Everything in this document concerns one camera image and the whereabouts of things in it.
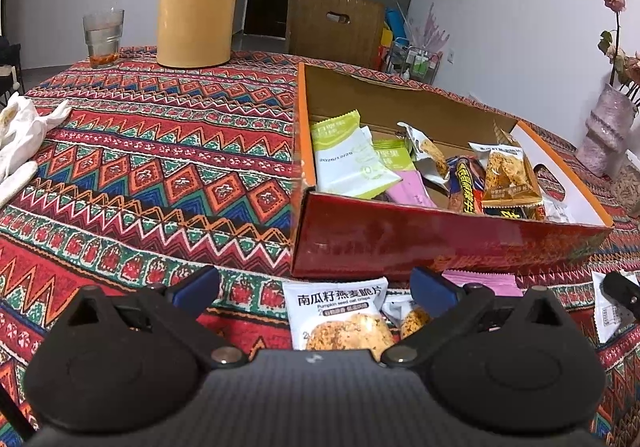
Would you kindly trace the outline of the red cardboard snack box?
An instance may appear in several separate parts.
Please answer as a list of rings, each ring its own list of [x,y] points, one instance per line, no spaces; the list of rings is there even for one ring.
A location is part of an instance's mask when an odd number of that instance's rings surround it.
[[[545,167],[565,192],[573,223],[514,220],[436,208],[401,206],[321,193],[311,124],[358,110],[378,137],[397,122],[425,132],[449,155],[472,142],[489,144],[495,128],[509,132],[535,167]],[[300,63],[294,104],[292,274],[352,280],[405,281],[413,267],[524,273],[582,263],[613,229],[611,215],[561,156],[526,122],[431,86],[370,69]]]

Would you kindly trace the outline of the brown cardboard box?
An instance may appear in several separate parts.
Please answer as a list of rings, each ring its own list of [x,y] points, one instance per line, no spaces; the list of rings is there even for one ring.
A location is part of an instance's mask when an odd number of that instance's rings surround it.
[[[372,0],[288,0],[288,52],[372,68],[384,14],[384,5]]]

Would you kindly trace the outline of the red blue snack bag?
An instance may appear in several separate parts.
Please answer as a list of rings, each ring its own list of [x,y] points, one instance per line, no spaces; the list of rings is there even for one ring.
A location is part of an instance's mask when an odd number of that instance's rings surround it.
[[[482,214],[485,170],[475,157],[447,159],[449,168],[448,209],[457,213]]]

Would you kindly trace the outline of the orange snack packet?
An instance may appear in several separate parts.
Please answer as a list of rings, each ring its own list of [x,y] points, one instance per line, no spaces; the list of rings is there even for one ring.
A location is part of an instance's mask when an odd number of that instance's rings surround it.
[[[538,206],[542,202],[533,170],[527,167],[526,155],[518,146],[476,144],[476,153],[485,171],[484,208]]]

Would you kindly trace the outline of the patterned red tablecloth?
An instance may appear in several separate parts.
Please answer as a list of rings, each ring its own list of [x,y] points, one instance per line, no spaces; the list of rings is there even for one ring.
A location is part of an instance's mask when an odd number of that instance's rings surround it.
[[[30,427],[26,368],[90,285],[127,294],[212,264],[221,297],[202,323],[248,354],[290,346],[301,63],[239,52],[179,71],[137,46],[111,69],[80,62],[30,90],[41,112],[72,107],[1,212],[1,391]]]

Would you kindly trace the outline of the white cotton glove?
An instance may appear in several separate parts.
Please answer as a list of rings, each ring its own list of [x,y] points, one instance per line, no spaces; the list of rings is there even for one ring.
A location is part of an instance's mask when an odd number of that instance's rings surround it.
[[[63,100],[49,115],[40,115],[34,102],[14,92],[1,110],[1,207],[36,175],[35,154],[47,133],[60,126],[72,106]]]

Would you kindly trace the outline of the white silver snack packet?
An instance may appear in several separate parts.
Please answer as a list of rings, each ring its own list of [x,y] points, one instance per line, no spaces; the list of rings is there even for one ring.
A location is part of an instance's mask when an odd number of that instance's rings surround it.
[[[424,180],[446,187],[449,181],[449,167],[444,153],[421,130],[409,126],[406,122],[398,122],[397,125],[404,131],[416,170]]]

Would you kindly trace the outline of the black folding chair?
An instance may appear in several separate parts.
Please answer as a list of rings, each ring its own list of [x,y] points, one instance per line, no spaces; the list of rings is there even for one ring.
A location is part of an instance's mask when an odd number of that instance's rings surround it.
[[[0,37],[0,94],[2,103],[6,104],[10,96],[17,92],[25,93],[22,74],[21,45],[11,43],[6,37]]]

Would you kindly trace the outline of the dried pink roses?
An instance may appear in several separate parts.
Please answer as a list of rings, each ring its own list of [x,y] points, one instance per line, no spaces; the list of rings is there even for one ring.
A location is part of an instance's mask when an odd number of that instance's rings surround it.
[[[602,0],[604,6],[613,13],[615,27],[600,34],[598,49],[608,59],[611,71],[608,85],[623,93],[628,100],[639,107],[639,53],[627,53],[622,48],[620,14],[626,10],[626,0]]]

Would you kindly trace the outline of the pink ceramic vase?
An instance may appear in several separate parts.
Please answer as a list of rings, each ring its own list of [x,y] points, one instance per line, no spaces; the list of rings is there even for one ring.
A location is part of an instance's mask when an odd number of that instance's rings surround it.
[[[626,139],[637,115],[638,107],[626,95],[605,84],[585,122],[587,132],[576,159],[602,178],[612,158],[626,149]]]

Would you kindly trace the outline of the glass cup with drink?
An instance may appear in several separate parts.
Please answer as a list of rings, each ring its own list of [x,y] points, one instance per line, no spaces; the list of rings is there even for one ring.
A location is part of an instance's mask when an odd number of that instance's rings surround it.
[[[119,59],[120,40],[124,29],[125,11],[110,8],[87,14],[82,18],[89,64],[92,68],[114,65]]]

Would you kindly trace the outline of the green white nut bar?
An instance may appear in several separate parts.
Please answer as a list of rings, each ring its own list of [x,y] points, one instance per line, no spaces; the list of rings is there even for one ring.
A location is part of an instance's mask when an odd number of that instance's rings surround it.
[[[310,127],[320,193],[371,200],[401,182],[376,153],[358,110]]]

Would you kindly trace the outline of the pink snack packet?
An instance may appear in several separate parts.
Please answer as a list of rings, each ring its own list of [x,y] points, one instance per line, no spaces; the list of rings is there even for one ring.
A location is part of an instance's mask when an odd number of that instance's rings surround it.
[[[385,195],[395,204],[405,204],[422,208],[436,208],[427,193],[422,175],[417,170],[396,171],[400,181],[386,190]]]

